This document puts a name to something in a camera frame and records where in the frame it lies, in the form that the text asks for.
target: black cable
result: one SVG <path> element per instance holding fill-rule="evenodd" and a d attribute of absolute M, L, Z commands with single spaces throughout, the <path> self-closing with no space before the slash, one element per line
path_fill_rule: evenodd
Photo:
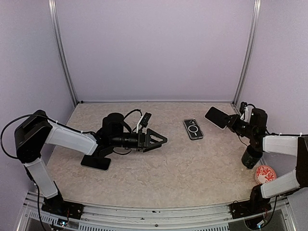
<path fill-rule="evenodd" d="M 266 227 L 270 223 L 270 221 L 272 220 L 272 218 L 274 216 L 274 212 L 275 212 L 275 209 L 276 209 L 277 198 L 278 198 L 278 196 L 276 196 L 273 212 L 271 213 L 271 216 L 270 216 L 269 220 L 263 226 L 261 226 L 260 228 L 258 227 L 258 228 L 253 229 L 253 230 L 260 230 L 260 229 Z"/>
<path fill-rule="evenodd" d="M 133 131 L 131 131 L 132 133 L 137 129 L 137 126 L 133 129 Z M 143 125 L 141 125 L 141 128 L 139 128 L 139 130 L 143 129 Z"/>
<path fill-rule="evenodd" d="M 252 106 L 253 108 L 256 108 L 252 103 L 247 104 L 246 106 Z"/>
<path fill-rule="evenodd" d="M 233 208 L 233 205 L 234 205 L 235 202 L 236 202 L 236 203 L 239 203 L 238 201 L 233 201 L 233 203 L 232 203 L 232 208 Z"/>
<path fill-rule="evenodd" d="M 118 154 L 118 155 L 128 155 L 128 154 L 130 154 L 131 153 L 131 148 L 129 149 L 129 151 L 127 152 L 127 153 L 118 153 L 118 152 L 116 152 L 115 150 L 113 150 L 113 152 L 115 153 L 115 154 Z"/>
<path fill-rule="evenodd" d="M 126 119 L 130 114 L 132 114 L 133 112 L 139 112 L 140 115 L 142 116 L 142 112 L 141 112 L 140 109 L 134 109 L 134 110 L 128 112 L 128 113 L 124 116 L 124 119 L 123 119 L 123 120 L 125 120 L 125 119 Z"/>
<path fill-rule="evenodd" d="M 10 157 L 10 158 L 12 158 L 12 159 L 18 159 L 16 156 L 12 156 L 12 155 L 8 154 L 7 151 L 5 150 L 4 146 L 3 146 L 3 134 L 4 134 L 5 130 L 8 128 L 8 126 L 10 126 L 11 124 L 15 123 L 16 121 L 18 121 L 18 120 L 20 120 L 20 119 L 23 119 L 23 118 L 31 117 L 31 116 L 42 117 L 42 118 L 47 119 L 47 120 L 49 120 L 49 121 L 51 121 L 51 122 L 53 122 L 53 123 L 55 123 L 55 124 L 58 124 L 58 125 L 62 126 L 62 127 L 64 127 L 64 128 L 70 129 L 70 130 L 72 130 L 72 131 L 75 131 L 75 132 L 78 132 L 78 133 L 81 133 L 81 134 L 87 134 L 87 133 L 92 133 L 92 134 L 94 133 L 94 134 L 95 134 L 94 131 L 81 132 L 81 131 L 79 131 L 79 130 L 76 130 L 76 129 L 74 129 L 74 128 L 71 128 L 71 127 L 69 127 L 69 126 L 66 126 L 66 125 L 64 125 L 64 124 L 58 123 L 57 121 L 55 121 L 55 120 L 49 118 L 48 116 L 37 115 L 37 114 L 23 115 L 23 116 L 21 116 L 21 117 L 18 117 L 18 118 L 16 118 L 16 119 L 12 120 L 12 121 L 9 122 L 7 125 L 5 125 L 4 128 L 3 128 L 3 130 L 2 130 L 2 132 L 1 132 L 1 135 L 0 135 L 0 144 L 1 144 L 1 148 L 2 148 L 3 152 L 4 152 L 8 157 Z"/>
<path fill-rule="evenodd" d="M 40 224 L 41 224 L 41 226 L 42 226 L 42 228 L 44 229 L 44 231 L 47 231 L 46 229 L 45 229 L 45 227 L 44 227 L 44 224 L 43 224 L 43 221 L 42 221 L 42 217 L 41 217 L 41 215 L 40 215 L 40 210 L 39 210 L 39 186 L 37 185 L 37 184 L 35 184 L 35 186 L 37 187 L 37 189 L 38 189 L 38 218 L 39 218 L 39 221 L 40 221 Z"/>
<path fill-rule="evenodd" d="M 242 140 L 241 140 L 241 137 L 239 136 L 239 140 L 240 140 L 240 142 L 242 143 L 242 144 L 245 144 Z"/>

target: red object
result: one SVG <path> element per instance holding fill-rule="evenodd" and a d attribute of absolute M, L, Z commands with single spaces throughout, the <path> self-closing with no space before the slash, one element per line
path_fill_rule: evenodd
<path fill-rule="evenodd" d="M 259 184 L 273 181 L 277 178 L 275 171 L 267 165 L 260 165 L 255 174 L 256 181 Z"/>

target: metal base frame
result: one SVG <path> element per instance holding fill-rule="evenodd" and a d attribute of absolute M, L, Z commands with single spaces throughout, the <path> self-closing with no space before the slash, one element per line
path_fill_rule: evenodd
<path fill-rule="evenodd" d="M 182 208 L 131 208 L 83 203 L 81 220 L 70 219 L 66 227 L 72 231 L 227 231 L 229 223 L 258 215 L 232 219 L 229 203 Z M 279 198 L 276 209 L 281 209 L 288 231 L 296 231 L 294 216 L 286 197 Z M 56 224 L 57 215 L 41 211 L 44 223 Z M 17 230 L 26 230 L 29 219 L 39 219 L 37 194 L 29 192 L 20 214 Z"/>

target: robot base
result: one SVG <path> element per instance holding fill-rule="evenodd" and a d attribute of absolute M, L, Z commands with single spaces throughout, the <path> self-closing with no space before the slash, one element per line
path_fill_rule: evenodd
<path fill-rule="evenodd" d="M 79 203 L 73 203 L 69 201 L 52 201 L 44 198 L 44 203 L 42 206 L 42 211 L 59 215 L 66 218 L 73 218 L 80 220 L 83 205 Z"/>
<path fill-rule="evenodd" d="M 250 201 L 241 201 L 241 202 L 235 202 L 230 205 L 232 218 L 243 218 L 248 217 L 254 214 L 259 214 L 265 212 L 265 209 L 268 211 L 271 210 L 270 203 L 264 201 L 263 203 L 260 203 L 257 205 L 257 208 L 254 212 L 249 211 L 249 207 L 251 206 Z"/>

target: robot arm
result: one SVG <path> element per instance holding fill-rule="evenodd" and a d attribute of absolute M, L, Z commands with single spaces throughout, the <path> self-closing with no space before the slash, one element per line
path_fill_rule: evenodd
<path fill-rule="evenodd" d="M 261 186 L 263 198 L 271 198 L 308 187 L 308 137 L 306 136 L 265 136 L 263 151 L 288 154 L 297 157 L 296 168 Z"/>
<path fill-rule="evenodd" d="M 232 203 L 230 207 L 233 218 L 262 213 L 265 209 L 270 210 L 270 198 L 292 194 L 301 188 L 308 187 L 308 136 L 267 135 L 265 111 L 258 108 L 252 109 L 250 121 L 247 122 L 248 117 L 244 116 L 247 112 L 246 106 L 247 103 L 241 103 L 242 116 L 227 115 L 216 108 L 211 108 L 205 118 L 220 128 L 228 127 L 236 135 L 249 139 L 250 145 L 242 156 L 242 163 L 248 169 L 252 169 L 257 164 L 264 152 L 296 156 L 297 165 L 293 171 L 276 180 L 255 186 L 249 201 Z"/>
<path fill-rule="evenodd" d="M 18 126 L 14 134 L 17 158 L 24 164 L 28 176 L 38 185 L 44 196 L 42 210 L 76 219 L 80 219 L 83 210 L 82 204 L 63 200 L 41 158 L 40 151 L 45 143 L 76 150 L 93 162 L 105 159 L 105 156 L 113 152 L 114 147 L 136 148 L 137 151 L 146 152 L 167 142 L 167 138 L 151 129 L 147 129 L 147 134 L 142 132 L 150 117 L 150 113 L 141 117 L 136 133 L 131 132 L 120 113 L 111 113 L 104 118 L 102 128 L 96 133 L 83 133 L 52 122 L 42 110 L 36 111 Z"/>

